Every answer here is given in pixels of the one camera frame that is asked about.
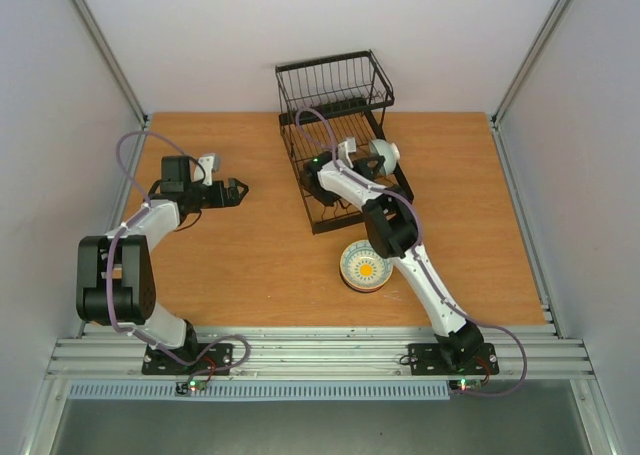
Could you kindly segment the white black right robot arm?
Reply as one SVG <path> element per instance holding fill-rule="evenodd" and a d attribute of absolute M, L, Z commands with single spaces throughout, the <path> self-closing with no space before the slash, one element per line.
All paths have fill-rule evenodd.
<path fill-rule="evenodd" d="M 304 164 L 300 180 L 316 200 L 329 204 L 343 199 L 361 212 L 371 247 L 404 276 L 425 309 L 442 362 L 451 371 L 463 371 L 475 362 L 484 338 L 432 264 L 404 191 L 375 181 L 395 162 L 394 156 L 380 154 L 346 162 L 325 151 Z"/>

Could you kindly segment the pale green glazed bowl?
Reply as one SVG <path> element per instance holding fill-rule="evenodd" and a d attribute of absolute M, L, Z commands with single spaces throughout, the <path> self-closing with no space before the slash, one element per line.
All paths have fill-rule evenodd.
<path fill-rule="evenodd" d="M 400 151 L 395 143 L 390 143 L 383 139 L 372 139 L 368 144 L 369 151 L 372 155 L 384 158 L 380 173 L 383 176 L 392 174 L 400 160 Z"/>

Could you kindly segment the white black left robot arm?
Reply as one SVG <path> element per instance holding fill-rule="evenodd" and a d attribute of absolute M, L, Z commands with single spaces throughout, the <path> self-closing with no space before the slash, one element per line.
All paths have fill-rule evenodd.
<path fill-rule="evenodd" d="M 242 203 L 248 185 L 236 178 L 215 180 L 218 166 L 215 154 L 163 157 L 160 178 L 143 193 L 138 211 L 117 228 L 86 236 L 78 245 L 80 319 L 140 339 L 179 373 L 195 370 L 206 350 L 199 346 L 193 325 L 157 301 L 151 252 L 188 216 Z"/>

